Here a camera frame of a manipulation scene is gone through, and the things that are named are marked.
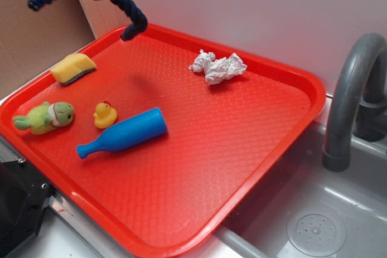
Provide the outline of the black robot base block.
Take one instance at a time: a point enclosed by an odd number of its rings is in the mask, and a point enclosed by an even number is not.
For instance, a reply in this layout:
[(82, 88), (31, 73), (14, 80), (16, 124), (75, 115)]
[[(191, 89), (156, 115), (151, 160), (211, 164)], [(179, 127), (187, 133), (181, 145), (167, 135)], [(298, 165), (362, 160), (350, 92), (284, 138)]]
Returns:
[(29, 161), (1, 163), (1, 257), (38, 237), (53, 187)]

